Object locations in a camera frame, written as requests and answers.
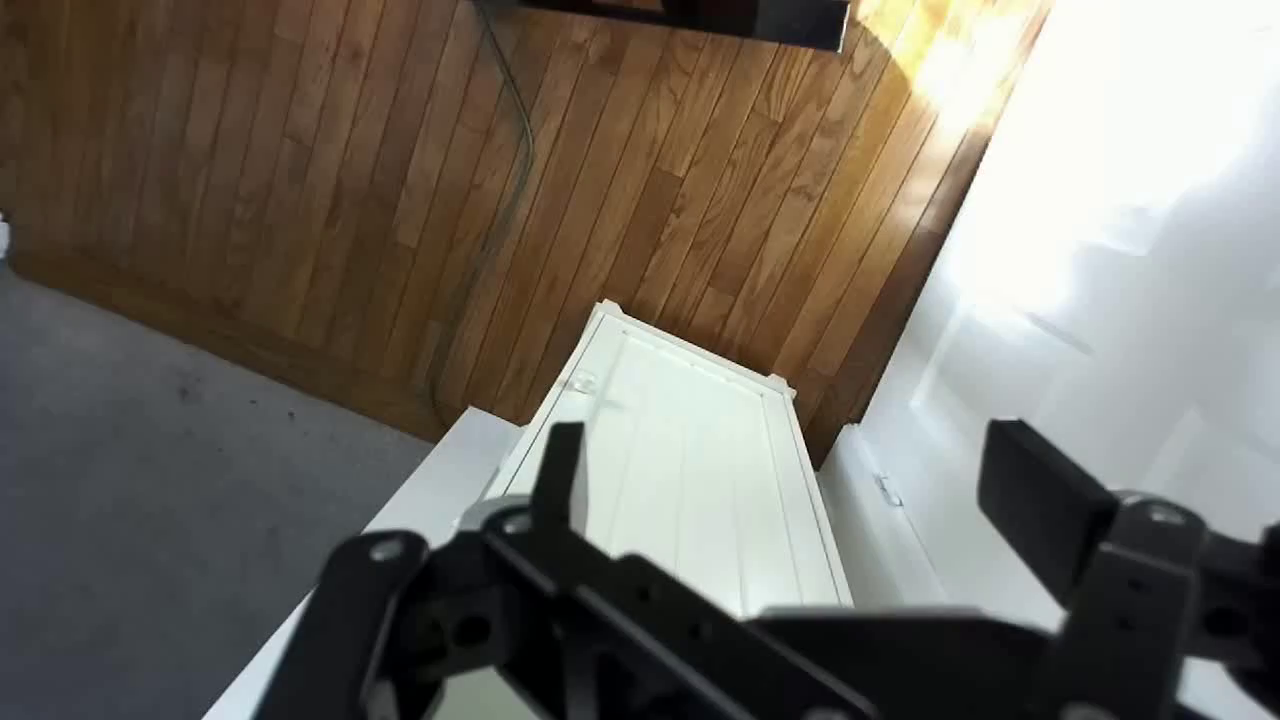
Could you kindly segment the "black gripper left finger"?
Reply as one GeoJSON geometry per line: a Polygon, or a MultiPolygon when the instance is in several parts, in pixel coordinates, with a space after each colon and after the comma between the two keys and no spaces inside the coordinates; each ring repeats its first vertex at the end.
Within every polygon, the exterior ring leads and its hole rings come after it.
{"type": "Polygon", "coordinates": [[[532,533],[547,557],[565,557],[575,545],[575,526],[583,518],[579,473],[583,430],[554,424],[532,490],[532,533]]]}

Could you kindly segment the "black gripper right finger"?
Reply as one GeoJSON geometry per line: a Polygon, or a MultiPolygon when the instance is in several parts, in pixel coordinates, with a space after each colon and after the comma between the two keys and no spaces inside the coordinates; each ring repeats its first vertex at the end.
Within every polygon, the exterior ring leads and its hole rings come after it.
{"type": "Polygon", "coordinates": [[[1066,603],[1120,501],[1029,420],[985,433],[976,503],[1041,589],[1066,603]]]}

